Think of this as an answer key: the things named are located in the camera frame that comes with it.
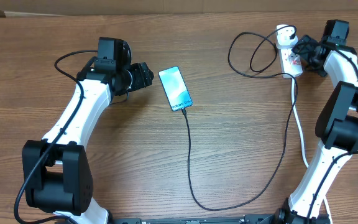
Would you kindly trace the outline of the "black smartphone lit screen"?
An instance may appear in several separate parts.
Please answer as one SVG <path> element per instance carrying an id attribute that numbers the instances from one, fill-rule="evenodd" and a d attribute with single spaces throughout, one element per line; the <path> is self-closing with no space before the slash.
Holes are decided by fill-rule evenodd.
<path id="1" fill-rule="evenodd" d="M 193 104 L 190 92 L 177 66 L 159 71 L 158 75 L 172 111 L 182 110 Z"/>

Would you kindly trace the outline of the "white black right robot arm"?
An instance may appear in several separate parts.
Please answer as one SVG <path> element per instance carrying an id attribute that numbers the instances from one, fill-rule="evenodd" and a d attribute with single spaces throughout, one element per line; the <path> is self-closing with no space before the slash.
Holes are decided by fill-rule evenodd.
<path id="1" fill-rule="evenodd" d="M 281 63 L 299 65 L 304 60 L 322 77 L 329 76 L 334 90 L 315 127 L 318 147 L 305 175 L 282 208 L 264 223 L 330 223 L 320 214 L 323 200 L 343 165 L 358 154 L 358 64 L 355 48 L 346 44 L 349 24 L 328 20 L 320 41 L 296 36 L 296 27 L 275 29 L 277 47 L 289 53 Z"/>

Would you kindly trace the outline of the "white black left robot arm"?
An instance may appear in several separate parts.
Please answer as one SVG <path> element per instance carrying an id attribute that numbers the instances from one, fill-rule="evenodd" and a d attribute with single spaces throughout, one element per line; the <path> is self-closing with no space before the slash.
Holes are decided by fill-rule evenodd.
<path id="1" fill-rule="evenodd" d="M 147 64 L 132 63 L 129 44 L 122 39 L 100 37 L 98 48 L 76 76 L 58 72 L 75 83 L 74 94 L 53 128 L 38 141 L 28 140 L 22 148 L 24 182 L 14 202 L 19 215 L 22 197 L 28 206 L 51 217 L 40 223 L 113 223 L 109 210 L 93 198 L 93 177 L 86 147 L 102 112 L 115 96 L 152 84 L 153 72 Z"/>

